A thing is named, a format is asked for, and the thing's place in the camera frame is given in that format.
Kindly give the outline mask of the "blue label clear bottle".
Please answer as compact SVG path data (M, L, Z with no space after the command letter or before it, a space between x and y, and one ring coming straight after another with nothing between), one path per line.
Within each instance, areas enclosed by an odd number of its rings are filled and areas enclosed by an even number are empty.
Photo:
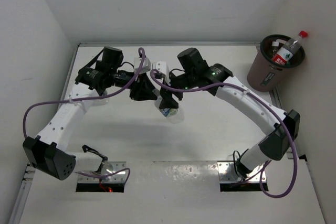
M163 101L163 98L161 97L158 89L154 89L153 93L157 96L157 100L154 102L155 107L169 122L171 122L172 124L178 124L184 121L184 111L181 106L178 109L175 108L160 109L159 106Z

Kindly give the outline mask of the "red cap labelled bottle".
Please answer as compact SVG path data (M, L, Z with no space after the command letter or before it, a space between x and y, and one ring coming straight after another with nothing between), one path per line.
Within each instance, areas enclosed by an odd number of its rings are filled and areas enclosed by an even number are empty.
M290 38L272 57L272 62L279 65L287 65L289 60L299 51L305 39L308 37L306 31L301 31L296 37Z

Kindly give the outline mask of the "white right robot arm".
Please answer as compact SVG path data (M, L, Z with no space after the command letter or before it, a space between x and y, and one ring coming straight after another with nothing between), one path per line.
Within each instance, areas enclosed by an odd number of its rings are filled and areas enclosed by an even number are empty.
M282 159L290 147L289 140L295 140L299 132L300 114L297 111L286 112L267 103L223 65L216 63L209 66L196 48L185 49L177 58L184 73L170 78L171 88L208 91L233 105L264 132L265 137L246 150L236 162L240 176L246 178L266 161Z

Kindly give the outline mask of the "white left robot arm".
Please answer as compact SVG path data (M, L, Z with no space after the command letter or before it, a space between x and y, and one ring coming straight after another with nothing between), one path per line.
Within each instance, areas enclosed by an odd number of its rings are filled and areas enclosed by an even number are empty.
M142 90L137 83L151 84L146 72L151 63L145 50L138 49L133 72L121 71L123 52L104 47L84 65L75 78L66 100L54 101L60 108L48 124L35 136L24 134L23 149L31 166L58 180L65 180L72 173L104 179L103 167L108 158L87 145L81 152L67 151L71 135L96 101L116 96L126 89Z

